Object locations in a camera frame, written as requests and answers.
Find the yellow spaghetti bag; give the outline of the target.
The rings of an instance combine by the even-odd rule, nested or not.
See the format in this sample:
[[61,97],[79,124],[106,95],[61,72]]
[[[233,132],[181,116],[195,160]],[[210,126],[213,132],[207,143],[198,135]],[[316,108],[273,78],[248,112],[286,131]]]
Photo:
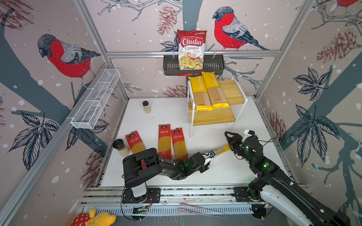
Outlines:
[[215,72],[202,72],[206,89],[214,109],[230,107]]
[[216,156],[219,156],[222,153],[229,151],[227,148],[228,148],[228,145],[221,147],[220,149],[214,150],[216,152]]
[[197,111],[213,111],[211,101],[202,76],[189,78]]

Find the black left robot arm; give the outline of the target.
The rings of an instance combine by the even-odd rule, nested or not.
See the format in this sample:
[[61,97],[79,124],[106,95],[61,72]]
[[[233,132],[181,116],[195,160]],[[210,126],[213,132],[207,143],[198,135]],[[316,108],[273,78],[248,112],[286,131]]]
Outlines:
[[146,196],[146,182],[155,176],[184,180],[197,171],[203,173],[208,170],[211,160],[216,156],[216,151],[212,150],[170,161],[159,155],[155,148],[132,154],[123,159],[124,187],[129,189],[135,198]]

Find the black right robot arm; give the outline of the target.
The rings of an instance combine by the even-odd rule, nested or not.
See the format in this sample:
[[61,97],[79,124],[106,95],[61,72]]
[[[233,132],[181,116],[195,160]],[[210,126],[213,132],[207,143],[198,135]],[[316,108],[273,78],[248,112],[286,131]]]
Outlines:
[[309,195],[272,160],[264,156],[263,145],[255,134],[243,138],[225,132],[230,150],[249,164],[257,176],[248,185],[252,200],[260,199],[276,207],[299,226],[349,226],[349,217],[335,212]]

